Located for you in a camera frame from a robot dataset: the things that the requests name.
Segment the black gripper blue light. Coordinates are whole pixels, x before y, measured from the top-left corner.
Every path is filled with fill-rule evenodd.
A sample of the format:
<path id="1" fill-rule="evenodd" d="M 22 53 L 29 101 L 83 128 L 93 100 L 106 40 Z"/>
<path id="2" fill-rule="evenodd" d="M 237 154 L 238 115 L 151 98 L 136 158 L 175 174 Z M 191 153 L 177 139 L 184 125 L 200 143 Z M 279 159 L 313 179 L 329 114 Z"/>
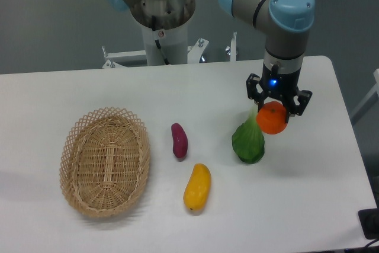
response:
<path id="1" fill-rule="evenodd" d="M 246 80 L 248 98 L 258 106 L 258 111 L 268 97 L 284 100 L 285 122 L 288 123 L 291 116 L 301 116 L 304 113 L 313 95 L 309 90 L 298 89 L 300 71 L 301 69 L 293 73 L 272 74 L 272 70 L 263 65 L 262 77 L 252 73 Z"/>

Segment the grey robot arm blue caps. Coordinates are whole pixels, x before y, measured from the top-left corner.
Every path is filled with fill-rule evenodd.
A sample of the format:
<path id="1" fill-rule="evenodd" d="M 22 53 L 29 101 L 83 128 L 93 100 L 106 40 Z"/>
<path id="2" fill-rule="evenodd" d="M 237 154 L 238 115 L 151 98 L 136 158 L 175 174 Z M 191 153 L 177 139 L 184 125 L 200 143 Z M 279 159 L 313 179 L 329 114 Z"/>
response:
<path id="1" fill-rule="evenodd" d="M 149 65 L 188 63 L 187 26 L 195 0 L 107 0 L 130 11 L 141 26 Z M 248 97 L 262 107 L 267 98 L 282 103 L 285 117 L 300 116 L 312 93 L 298 79 L 314 22 L 315 0 L 218 0 L 223 11 L 266 36 L 261 75 L 246 81 Z"/>

